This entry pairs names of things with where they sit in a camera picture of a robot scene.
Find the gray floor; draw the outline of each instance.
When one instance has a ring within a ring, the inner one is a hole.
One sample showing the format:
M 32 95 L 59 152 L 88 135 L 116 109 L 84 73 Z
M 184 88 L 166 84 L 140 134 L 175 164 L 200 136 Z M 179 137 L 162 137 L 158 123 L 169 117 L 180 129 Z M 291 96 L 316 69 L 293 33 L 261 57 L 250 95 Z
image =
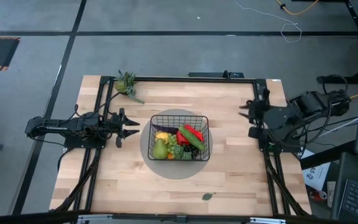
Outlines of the gray floor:
M 341 3 L 318 3 L 310 12 L 294 17 L 282 12 L 274 0 L 238 2 L 298 22 L 304 31 L 357 30 Z M 309 5 L 286 3 L 292 11 Z M 358 1 L 352 3 L 358 13 Z M 71 30 L 79 5 L 80 0 L 0 0 L 0 30 Z M 278 19 L 241 10 L 228 0 L 93 0 L 86 4 L 80 30 L 266 31 L 280 30 L 282 25 Z M 23 37 L 9 70 L 0 72 L 0 142 L 4 144 L 0 151 L 0 215 L 10 212 L 32 145 L 25 137 L 25 124 L 44 112 L 67 40 Z M 115 75 L 118 69 L 142 76 L 185 76 L 188 72 L 227 69 L 251 78 L 282 79 L 286 96 L 292 97 L 306 90 L 321 91 L 315 82 L 319 75 L 358 72 L 358 40 L 303 37 L 300 42 L 288 44 L 282 37 L 77 37 L 52 117 L 66 118 L 72 113 L 83 75 Z M 349 94 L 356 93 L 358 86 L 351 86 Z M 348 114 L 333 121 L 356 115 L 358 99 L 352 102 Z M 319 142 L 340 144 L 354 138 L 355 131 L 354 126 L 342 129 Z M 48 136 L 47 140 L 62 142 L 56 136 Z M 328 147 L 310 145 L 316 152 Z M 44 144 L 24 213 L 48 210 L 61 153 L 60 147 Z M 316 207 L 313 213 L 326 216 Z

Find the green leaf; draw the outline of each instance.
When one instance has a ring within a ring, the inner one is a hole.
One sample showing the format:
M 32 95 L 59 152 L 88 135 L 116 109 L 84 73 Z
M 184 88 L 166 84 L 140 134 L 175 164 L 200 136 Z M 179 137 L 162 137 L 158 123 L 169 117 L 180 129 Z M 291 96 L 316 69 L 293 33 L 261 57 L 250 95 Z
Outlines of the green leaf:
M 213 195 L 213 194 L 210 194 L 210 193 L 204 194 L 204 195 L 203 195 L 203 200 L 209 200 L 209 199 L 211 199 L 211 198 L 212 198 L 212 195 Z

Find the wooden table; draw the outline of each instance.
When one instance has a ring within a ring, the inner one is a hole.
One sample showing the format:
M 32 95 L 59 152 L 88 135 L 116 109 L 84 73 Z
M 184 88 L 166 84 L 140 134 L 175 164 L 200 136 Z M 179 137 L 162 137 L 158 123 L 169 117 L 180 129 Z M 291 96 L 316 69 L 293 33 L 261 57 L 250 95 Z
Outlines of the wooden table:
M 99 80 L 100 76 L 84 76 L 77 100 L 79 114 L 93 111 Z M 270 103 L 285 106 L 281 81 L 267 80 L 267 86 Z M 139 148 L 140 133 L 123 140 L 122 148 L 117 148 L 112 138 L 102 150 L 92 212 L 272 215 L 263 155 L 257 140 L 248 137 L 248 120 L 238 115 L 239 105 L 254 99 L 251 84 L 139 82 L 135 87 L 144 105 L 122 95 L 110 105 L 110 111 L 125 108 L 128 118 L 140 123 L 126 129 L 143 130 L 151 116 L 168 109 L 207 116 L 213 135 L 211 158 L 192 177 L 166 179 L 145 164 Z M 63 158 L 50 208 L 59 206 L 77 184 L 84 151 L 74 149 Z M 289 153 L 282 153 L 281 160 L 286 186 L 310 213 L 300 163 Z M 80 208 L 85 206 L 87 189 L 85 186 Z M 215 194 L 211 200 L 203 201 L 205 193 Z M 283 213 L 277 186 L 276 195 L 279 212 Z

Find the wire basket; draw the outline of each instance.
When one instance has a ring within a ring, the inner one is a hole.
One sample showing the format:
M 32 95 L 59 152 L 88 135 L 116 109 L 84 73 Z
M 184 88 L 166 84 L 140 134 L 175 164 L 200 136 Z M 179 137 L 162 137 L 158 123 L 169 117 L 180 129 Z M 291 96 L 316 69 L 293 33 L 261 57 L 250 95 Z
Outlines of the wire basket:
M 155 144 L 155 135 L 158 130 L 154 125 L 163 126 L 166 128 L 178 128 L 189 124 L 195 130 L 199 131 L 204 137 L 205 151 L 199 153 L 191 160 L 187 159 L 157 159 L 153 156 L 153 148 Z M 150 119 L 149 132 L 149 149 L 148 157 L 153 161 L 208 161 L 209 159 L 209 127 L 208 118 L 205 116 L 185 116 L 185 115 L 154 115 Z

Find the yellow fruit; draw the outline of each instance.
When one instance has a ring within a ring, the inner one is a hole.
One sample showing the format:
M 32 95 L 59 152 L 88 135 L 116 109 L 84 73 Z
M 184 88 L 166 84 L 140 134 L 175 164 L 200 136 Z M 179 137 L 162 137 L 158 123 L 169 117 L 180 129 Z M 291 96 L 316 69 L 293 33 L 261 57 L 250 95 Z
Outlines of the yellow fruit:
M 169 142 L 168 133 L 157 132 L 155 135 L 155 140 L 157 141 L 158 139 L 162 139 L 162 140 L 164 140 L 165 144 L 168 144 L 168 142 Z

